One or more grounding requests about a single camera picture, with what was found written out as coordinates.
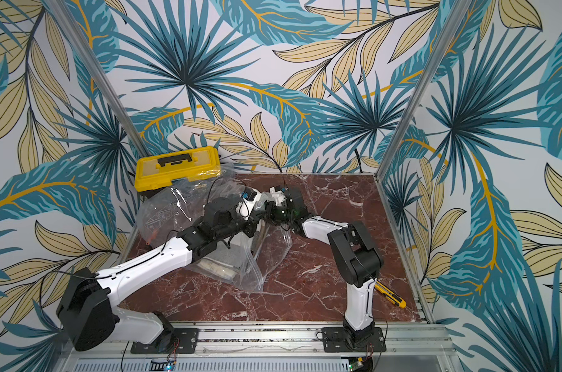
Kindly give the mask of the brown beige striped blanket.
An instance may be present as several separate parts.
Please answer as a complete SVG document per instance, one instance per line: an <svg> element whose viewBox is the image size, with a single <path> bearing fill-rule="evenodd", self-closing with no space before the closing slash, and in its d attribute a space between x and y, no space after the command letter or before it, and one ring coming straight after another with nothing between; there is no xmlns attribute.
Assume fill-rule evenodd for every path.
<svg viewBox="0 0 562 372"><path fill-rule="evenodd" d="M197 263L196 272L241 291L262 291L264 279L257 259L262 250L268 226L261 222L254 237L243 232L217 244L217 249Z"/></svg>

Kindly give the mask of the clear plastic vacuum bag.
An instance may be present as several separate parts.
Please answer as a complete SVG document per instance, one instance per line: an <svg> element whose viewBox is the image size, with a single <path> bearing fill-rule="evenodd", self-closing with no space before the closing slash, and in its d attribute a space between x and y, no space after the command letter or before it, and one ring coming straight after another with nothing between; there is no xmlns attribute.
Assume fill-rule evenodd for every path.
<svg viewBox="0 0 562 372"><path fill-rule="evenodd" d="M273 192L234 175L180 180L142 204L139 233L154 248L180 237L194 256L189 270L261 292L293 244L287 224L273 224Z"/></svg>

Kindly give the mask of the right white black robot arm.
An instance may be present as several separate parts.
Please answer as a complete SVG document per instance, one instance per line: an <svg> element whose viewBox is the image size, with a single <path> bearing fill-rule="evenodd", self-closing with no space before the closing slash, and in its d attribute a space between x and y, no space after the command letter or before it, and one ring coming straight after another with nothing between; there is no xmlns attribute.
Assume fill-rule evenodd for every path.
<svg viewBox="0 0 562 372"><path fill-rule="evenodd" d="M275 206L270 221L287 226L293 233L330 246L339 274L347 285L347 308L343 326L355 337L372 333L373 291L383 266L377 244L360 221L338 223L308 211L297 189L270 189Z"/></svg>

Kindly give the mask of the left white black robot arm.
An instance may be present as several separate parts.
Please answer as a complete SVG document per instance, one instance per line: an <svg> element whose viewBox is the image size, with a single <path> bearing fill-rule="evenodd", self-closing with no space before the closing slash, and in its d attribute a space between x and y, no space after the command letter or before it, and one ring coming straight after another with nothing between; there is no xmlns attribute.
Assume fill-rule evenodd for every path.
<svg viewBox="0 0 562 372"><path fill-rule="evenodd" d="M254 190L216 198L203 216L176 232L163 245L111 268L72 274L56 314L75 350L91 350L105 341L120 340L168 352L175 345L171 323L160 312L134 312L121 302L138 289L172 271L200 263L243 233L252 237L259 221L252 212L261 198Z"/></svg>

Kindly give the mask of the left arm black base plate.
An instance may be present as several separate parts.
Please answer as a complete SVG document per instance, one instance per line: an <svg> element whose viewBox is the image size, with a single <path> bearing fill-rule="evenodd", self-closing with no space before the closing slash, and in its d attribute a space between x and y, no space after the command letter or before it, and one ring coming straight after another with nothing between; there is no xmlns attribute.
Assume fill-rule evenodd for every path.
<svg viewBox="0 0 562 372"><path fill-rule="evenodd" d="M199 330L196 328L174 328L165 330L151 344L133 342L132 354L194 354Z"/></svg>

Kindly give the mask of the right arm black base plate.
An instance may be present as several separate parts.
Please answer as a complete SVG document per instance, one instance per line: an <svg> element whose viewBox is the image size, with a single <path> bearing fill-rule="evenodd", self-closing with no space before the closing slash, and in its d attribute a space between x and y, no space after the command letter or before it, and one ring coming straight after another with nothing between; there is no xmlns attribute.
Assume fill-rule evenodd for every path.
<svg viewBox="0 0 562 372"><path fill-rule="evenodd" d="M324 327L321 329L325 353L383 353L385 338L380 327L352 332L349 327Z"/></svg>

